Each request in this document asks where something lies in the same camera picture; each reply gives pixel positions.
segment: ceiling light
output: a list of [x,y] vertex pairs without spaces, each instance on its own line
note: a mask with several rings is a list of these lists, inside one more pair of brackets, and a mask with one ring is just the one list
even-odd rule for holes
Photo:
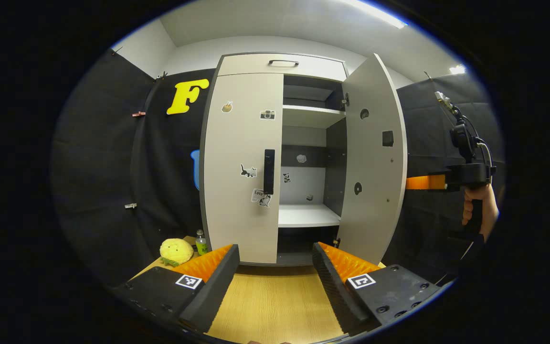
[[455,67],[449,68],[451,74],[462,74],[465,73],[465,67],[463,64],[456,65]]
[[344,2],[350,6],[356,7],[356,9],[359,9],[360,11],[364,11],[372,15],[373,17],[383,20],[384,22],[388,22],[399,29],[404,28],[404,26],[407,26],[405,22],[402,22],[397,18],[394,18],[391,15],[385,13],[384,11],[381,11],[380,9],[377,9],[360,0],[339,0],[339,1]]

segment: human hand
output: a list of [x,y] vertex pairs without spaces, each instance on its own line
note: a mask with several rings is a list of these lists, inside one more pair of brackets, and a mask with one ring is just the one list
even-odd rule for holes
[[465,188],[464,199],[464,214],[462,218],[463,226],[465,226],[472,218],[472,200],[483,201],[483,217],[479,233],[481,233],[484,240],[487,241],[487,237],[491,234],[491,229],[493,229],[496,224],[496,220],[500,215],[491,184],[487,184],[476,189]]

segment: water bottle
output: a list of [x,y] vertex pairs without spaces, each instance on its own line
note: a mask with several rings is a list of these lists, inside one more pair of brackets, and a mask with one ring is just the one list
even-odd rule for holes
[[199,255],[202,256],[207,253],[207,239],[205,239],[205,235],[203,235],[203,229],[197,231],[195,244],[197,246],[197,251],[199,251]]

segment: door hinge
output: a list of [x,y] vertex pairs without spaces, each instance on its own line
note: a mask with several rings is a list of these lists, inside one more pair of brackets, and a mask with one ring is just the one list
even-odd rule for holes
[[341,100],[341,103],[343,104],[343,106],[349,106],[349,93],[345,93],[345,99]]

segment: black door handle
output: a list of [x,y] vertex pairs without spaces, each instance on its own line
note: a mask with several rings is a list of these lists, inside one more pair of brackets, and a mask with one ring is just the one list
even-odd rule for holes
[[273,194],[275,180],[275,150],[264,150],[264,194]]
[[273,62],[293,62],[294,67],[296,67],[298,65],[298,61],[290,61],[290,60],[271,60],[271,61],[269,61],[269,65],[272,65]]

